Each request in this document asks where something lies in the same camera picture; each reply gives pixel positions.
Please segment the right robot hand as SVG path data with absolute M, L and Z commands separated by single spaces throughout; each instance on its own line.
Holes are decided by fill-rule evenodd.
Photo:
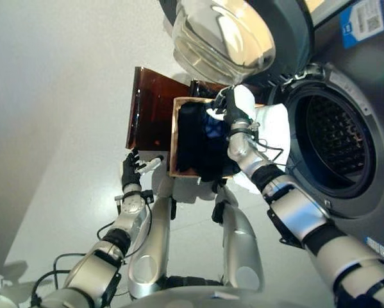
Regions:
M 248 131 L 255 119 L 255 97 L 244 85 L 223 88 L 205 105 L 207 125 L 225 132 Z

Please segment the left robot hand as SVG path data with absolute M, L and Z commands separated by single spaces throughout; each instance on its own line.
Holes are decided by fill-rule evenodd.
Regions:
M 164 160 L 163 155 L 157 155 L 151 160 L 141 160 L 137 148 L 133 148 L 122 161 L 121 185 L 124 191 L 128 185 L 140 185 L 141 176 L 154 171 Z

